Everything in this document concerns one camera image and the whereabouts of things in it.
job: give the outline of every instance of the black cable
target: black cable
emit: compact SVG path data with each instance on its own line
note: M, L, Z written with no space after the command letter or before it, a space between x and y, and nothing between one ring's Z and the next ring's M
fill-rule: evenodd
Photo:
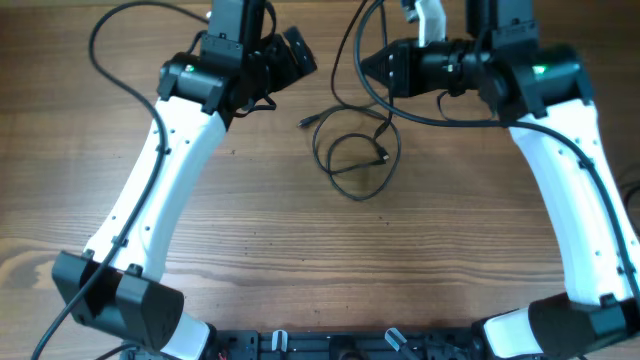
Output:
M168 8L168 9L171 9L171 10L178 11L178 12L180 12L180 13L182 13L184 15L187 15L187 16L189 16L191 18L194 18L196 20L202 21L204 23L208 23L206 18L198 16L198 15L196 15L196 14L194 14L194 13L188 11L188 10L185 10L183 8L180 8L180 7L177 7L175 5L156 2L156 1L134 1L134 2L130 2L130 3L122 4L120 6L117 6L117 7L113 8L113 9L111 9L104 16L102 16L100 18L100 20L98 20L98 22L96 23L96 25L93 28L93 31L91 31L91 35L89 37L89 59L91 61L91 65L93 65L93 67L101 75L103 75L105 78L107 78L107 80L111 81L113 84L115 84L116 86L118 86L119 88L123 89L124 91L126 91L130 95L132 95L134 98L136 98L136 100L138 100L149 111L149 113L153 117L153 121L156 123L156 126L158 127L158 137L159 137L158 149L159 149L159 151L158 151L158 156L156 157L156 161L155 161L155 163L153 165L153 169L151 171L151 175L149 176L149 180L147 181L147 184L145 185L145 187L144 187L144 189L142 191L142 194L140 195L140 198L136 202L133 210L131 211L131 214L127 218L127 221L125 222L124 227L120 231L120 234L118 234L118 236L116 237L116 240L114 241L114 244L113 244L111 250L109 250L109 253L104 258L102 263L100 263L100 265L98 266L96 271L93 273L93 275L91 275L91 277L89 277L87 282L80 288L78 293L71 299L71 301L69 301L69 303L67 303L67 305L64 307L64 309L60 312L60 314L58 314L58 316L55 318L55 320L51 323L51 326L49 326L49 329L47 329L47 331L44 333L44 335L42 336L42 338L38 342L38 345L34 349L33 354L31 355L31 359L32 360L36 360L36 359L38 359L40 357L40 355L42 354L42 351L44 350L44 347L47 345L47 343L49 342L49 340L53 336L54 332L58 329L58 327L60 327L60 324L62 324L62 321L67 317L67 315L69 315L69 313L71 313L71 311L78 304L78 302L80 302L80 300L82 300L85 297L87 292L98 281L98 279L100 278L102 273L107 269L107 267L109 266L109 264L111 263L113 258L118 253L118 250L122 246L125 238L127 237L127 234L129 233L129 231L131 230L131 227L133 226L135 220L137 219L138 214L140 213L140 210L144 206L147 198L149 197L149 194L150 194L151 190L153 189L153 186L154 186L154 184L155 184L155 182L156 182L156 180L158 178L158 174L160 173L160 169L162 168L162 163L163 163L164 158L166 156L165 155L165 152L166 152L165 149L166 149L166 144L167 144L167 131L166 131L164 122L162 121L162 118L160 117L160 114L157 112L157 110L153 107L153 105L151 105L151 103L141 93L139 93L138 91L134 90L129 85L125 84L124 82L122 82L121 80L119 80L115 76L113 76L111 73L109 73L107 70L105 70L98 63L98 61L96 59L96 55L95 55L95 40L96 40L96 36L98 35L98 31L104 25L104 23L109 18L111 18L113 15L115 15L116 13L118 13L118 12L120 12L122 10L131 8L131 7L135 7L135 6L143 6L143 5L159 6L159 7Z
M370 198L376 196L377 194L379 194L382 190L384 190L387 187L387 185L391 181L393 175L395 174L396 168L397 168L398 163L400 161L401 152L402 152L402 141L400 140L400 133L399 133L398 129L395 127L395 125L391 122L391 118L393 116L392 113L389 113L388 116L384 116L384 115L382 115L381 113L379 113L377 111L369 109L371 106L375 105L375 102L371 103L369 105L366 105L366 106L357 106L357 105L348 104L344 100L342 100L340 98L340 96L338 96L338 94L336 92L336 88L335 88L336 73L337 73L337 69L338 69L338 64L340 62L340 57L341 57L342 51L344 49L344 45L345 45L345 43L346 43L346 41L347 41L347 39L349 37L351 29L353 28L353 25L355 24L356 20L360 16L360 13L364 9L364 6L366 5L367 1L368 0L362 0L360 6L358 7L358 10L356 11L356 13L354 14L353 18L351 19L351 22L349 23L349 26L347 27L347 30L345 31L345 34L342 37L342 40L340 42L340 46L338 47L338 52L336 54L335 61L333 63L333 70L331 72L331 92L332 92L334 98L336 99L336 101L338 101L338 103L340 103L340 105L333 106L333 107L323 111L320 114L310 116L310 117L302 120L298 124L299 127L305 128L305 127L311 125L313 122L320 120L320 122L318 123L318 125L317 125L317 127L316 127L316 129L315 129L315 131L313 133L313 139L312 139L314 160L315 160L316 164L318 165L318 167L327 174L331 185L338 192L340 192L342 195L348 197L349 199L356 200L356 201L364 201L364 200L370 199ZM382 23L382 43L383 43L383 46L386 47L387 46L387 42L388 42L388 38L387 38L386 13L384 11L384 7L381 8L380 20L381 20L381 23ZM318 145L317 145L318 133L320 132L320 129L322 128L322 125L325 123L325 121L331 115L335 114L336 112L342 111L342 110L357 111L357 112L359 112L361 114L370 116L370 117L372 117L374 119L381 120L381 121L383 121L383 123L376 129L376 131L375 131L373 136L368 136L368 135L364 135L364 134L360 134L360 133L349 133L349 134L343 135L343 136L339 137L338 139L336 139L330 145L329 150L327 151L326 164L323 165L322 162L320 161L320 157L319 157L319 154L318 154ZM391 169L389 170L389 173L385 177L385 179L382 182L382 184L380 186L378 186L377 189L373 190L371 193L369 193L367 195L363 195L363 196L354 195L354 194L351 194L351 193L345 191L335 181L335 176L336 175L344 174L346 172L349 172L349 171L352 171L352 170L356 170L356 169L366 169L366 168L369 168L371 166L380 166L380 165L386 164L387 159L389 159L389 153L387 152L387 150L382 145L380 145L378 143L377 139L389 127L391 127L391 129L393 130L394 135L396 137L397 153L396 153L396 158L395 158L393 164L391 165ZM337 146L339 144L341 144L342 142L344 142L345 140L353 139L353 138L361 138L361 139L365 139L365 140L369 141L371 143L371 145L373 146L374 150L376 150L376 153L378 155L378 159L370 161L370 162L367 162L367 163L361 163L361 164L347 166L345 168L341 168L341 169L338 169L338 170L332 169L331 168L331 159L333 157L334 151L337 148Z
M239 113L236 111L235 113L233 113L233 117L243 118L254 111L275 111L278 108L278 104L276 104L276 102L273 101L273 99L269 97L269 95L265 95L263 99L269 105L254 105L251 109L247 110L247 112Z
M189 49L187 49L186 53L191 55L193 50L196 49L196 45L198 45L198 41L200 41L200 39L206 34L207 34L207 30L198 31L196 36L193 38L193 41L191 42L191 45L189 46Z
M271 18L271 31L269 32L269 35L265 37L266 42L270 43L271 39L273 39L276 34L276 9L273 7L273 4L268 1L264 4L264 8L267 10L269 17Z
M96 358L96 360L107 360L108 358L112 357L113 355L115 355L115 354L117 354L117 353L119 353L121 351L129 350L131 348L137 348L137 347L138 347L138 345L136 345L136 344L122 344L122 345L120 345L120 346L118 346L116 348L113 348L113 349L107 351L106 353L98 356Z
M443 119L445 119L446 121L449 121L449 122L462 122L462 123L464 123L466 121L475 121L475 120L452 119L452 118L448 117L447 114L445 114L444 110L442 109L442 99L447 95L449 95L449 92L448 91L443 91L436 98L436 105L438 105L438 111L440 112L440 115L442 116ZM491 121L495 116L496 116L495 112L492 111L491 117L489 119L485 120L485 121Z
M367 80L366 76L364 75L364 72L362 70L362 66L360 65L360 62L361 62L360 61L360 48L361 48L361 43L362 43L362 35L364 33L364 29L365 29L365 27L367 25L367 22L369 21L369 19L371 18L371 15L373 15L375 10L377 10L380 6L382 6L383 2L384 2L384 0L377 0L365 12L365 14L362 17L362 20L360 21L360 25L358 26L358 30L356 31L355 43L354 43L354 47L353 47L353 58L354 58L354 63L355 63L355 67L356 67L356 72L358 73L358 78L360 79L360 82L362 83L362 86L367 91L367 93L369 93L369 96L371 96L380 106L382 106L386 110L392 112L393 114L398 115L400 117L403 117L403 118L405 118L407 120L415 121L417 123L421 123L421 124L425 124L425 125L443 126L443 127L474 127L474 128L479 128L479 127L498 127L498 126L500 126L497 121L491 121L491 120L441 121L441 120L434 120L434 119L430 119L430 118L426 118L426 117L422 117L422 116L417 116L417 115L410 114L410 113L407 113L405 111L402 111L402 110L396 108L395 106L393 106L392 104L387 103L386 101L384 101L384 99L382 97L380 97L380 95L378 95L375 92L375 90L373 89L373 87L371 86L369 81Z
M631 287L631 292L633 293L633 297L636 301L636 305L638 310L640 311L640 289L638 288L638 283L635 279L636 269L631 262L631 258L629 256L629 251L627 250L627 246L625 244L624 236L622 234L622 227L620 226L620 221L618 219L618 215L616 214L615 208L613 207L613 202L611 201L611 196L609 196L609 192L607 191L600 174L595 168L593 161L589 158L583 151L580 149L578 145L576 145L573 141L569 140L564 135L559 132L552 130L550 128L531 124L526 122L513 122L509 124L504 124L503 127L516 127L523 129L530 129L539 131L545 135L548 135L562 144L566 145L569 149L571 149L574 154L578 157L580 164L589 172L591 178L593 179L598 192L600 193L600 198L604 204L605 209L607 210L607 214L609 215L609 221L611 222L611 228L613 229L613 233L615 234L616 242L618 245L618 250L620 253L620 260L622 261L622 267L624 268L624 273L627 277L627 281L629 282L629 287Z

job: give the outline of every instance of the black joint housing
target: black joint housing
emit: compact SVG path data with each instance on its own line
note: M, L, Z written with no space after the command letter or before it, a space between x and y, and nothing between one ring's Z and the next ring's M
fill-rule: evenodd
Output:
M313 53L297 27L287 29L284 38L275 35L264 53L270 70L270 93L278 92L318 69Z
M551 359L570 359L602 349L638 333L635 299L617 302L604 296L601 306L572 303L566 293L529 306L536 341Z
M496 50L513 44L538 45L538 23L532 0L467 0L467 32L477 38L488 32L482 44Z
M52 277L65 303L73 299L99 265L66 252L58 255ZM184 296L141 278L140 266L130 269L132 273L122 273L108 267L71 315L79 324L160 351L178 326Z
M418 47L415 39L394 41L361 63L365 74L386 86L394 97L412 97L433 90L459 96L478 88L476 73L487 51L476 56L475 42L434 41Z
M547 116L547 107L573 99L589 104L593 89L578 54L569 46L522 52L498 51L485 67L480 97L497 108L500 121L531 113Z
M200 57L207 64L215 64L219 71L237 73L242 66L244 47L241 43L203 35L200 43Z

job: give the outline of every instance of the cable connector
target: cable connector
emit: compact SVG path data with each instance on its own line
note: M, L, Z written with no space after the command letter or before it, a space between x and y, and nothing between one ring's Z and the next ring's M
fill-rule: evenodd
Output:
M376 146L376 151L378 152L378 156L380 156L380 159L384 161L389 160L390 156L387 150L385 150L385 148L383 148L382 146Z
M312 116L309 116L308 118L304 118L302 120L300 120L300 122L298 123L298 127L299 128L306 128L309 127L309 125L313 124L314 122L320 120L320 114L315 114Z

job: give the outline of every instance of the wooden table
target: wooden table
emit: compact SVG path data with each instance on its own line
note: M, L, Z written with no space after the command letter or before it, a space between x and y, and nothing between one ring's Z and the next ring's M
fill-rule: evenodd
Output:
M451 38L465 36L463 6L445 2ZM547 212L507 132L397 119L404 145L398 172L364 203L339 195L316 167L312 131L296 124L335 104L329 74L356 7L276 4L279 30L299 26L319 71L275 94L276 112L233 123L181 217L163 283L183 291L186 309L220 329L260 331L464 326L562 292ZM60 250L79 253L102 223L150 124L87 59L89 32L108 8L0 11L0 359L29 356L62 308L50 277L54 258ZM390 36L415 35L399 7L388 8ZM633 1L536 1L544 44L572 43L584 56L603 143L621 181L640 177L639 10ZM98 56L154 99L161 64L199 29L166 10L131 10L105 27ZM363 50L379 47L373 21ZM365 102L351 49L349 41L339 92ZM398 105L439 116L433 94ZM445 107L452 117L487 115L475 94L447 99ZM373 133L376 125L335 115L321 134L321 154L331 139ZM391 134L383 141L395 149ZM358 141L336 153L344 163L371 156ZM341 181L364 191L387 169ZM67 320L45 356L93 358L115 344ZM640 342L629 341L589 358L633 359L639 350Z

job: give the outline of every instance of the green led light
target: green led light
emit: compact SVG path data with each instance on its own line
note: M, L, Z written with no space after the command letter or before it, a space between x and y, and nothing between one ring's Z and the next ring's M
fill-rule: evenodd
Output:
M533 65L533 73L536 75L542 75L547 71L546 65Z

